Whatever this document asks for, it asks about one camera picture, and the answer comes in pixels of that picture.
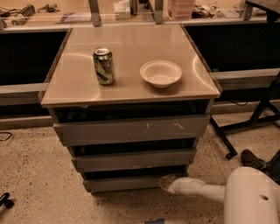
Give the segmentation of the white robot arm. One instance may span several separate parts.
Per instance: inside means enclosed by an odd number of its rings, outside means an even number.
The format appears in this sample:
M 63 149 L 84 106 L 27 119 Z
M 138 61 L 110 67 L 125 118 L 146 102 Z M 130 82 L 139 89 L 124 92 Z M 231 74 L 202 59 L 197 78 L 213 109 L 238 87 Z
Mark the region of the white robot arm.
M 171 194 L 202 196 L 224 206 L 224 224 L 280 224 L 280 185 L 251 167 L 231 172 L 225 185 L 175 175 L 163 176 L 159 186 Z

